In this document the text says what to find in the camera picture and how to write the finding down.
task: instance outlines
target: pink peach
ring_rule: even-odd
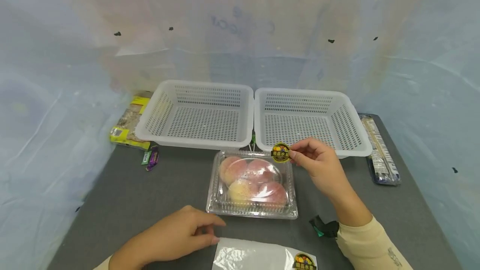
[[[266,160],[254,159],[249,163],[244,178],[257,184],[271,182],[275,178],[274,166]]]
[[[220,179],[227,185],[244,175],[247,162],[238,156],[230,156],[220,164]]]
[[[258,194],[253,200],[260,203],[268,202],[285,205],[288,201],[288,195],[283,185],[278,182],[268,182],[260,185],[258,188]]]

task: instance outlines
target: barcode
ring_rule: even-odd
[[[110,134],[115,136],[115,137],[118,137],[122,134],[123,130],[121,129],[118,129],[118,128],[112,128],[112,131],[110,131]]]

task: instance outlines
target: yellow package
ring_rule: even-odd
[[[132,102],[130,102],[129,107],[125,110],[117,125],[110,131],[111,142],[148,150],[150,142],[137,138],[135,136],[135,127],[149,100],[148,97],[133,97]]]

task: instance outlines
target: peach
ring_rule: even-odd
[[[238,179],[228,188],[228,197],[234,203],[244,203],[251,201],[258,193],[258,187],[247,179]]]
[[[230,156],[220,164],[220,179],[227,185],[244,175],[247,162],[238,156]]]
[[[268,182],[260,185],[258,188],[258,194],[253,200],[260,203],[268,202],[285,205],[287,204],[288,196],[283,185],[279,184],[278,182]]]
[[[257,184],[271,182],[275,178],[275,169],[274,166],[266,160],[254,159],[247,166],[247,172],[243,178]]]

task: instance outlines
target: white backdrop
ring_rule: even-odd
[[[478,2],[0,0],[1,263],[47,266],[128,93],[179,78],[347,93],[478,269]]]

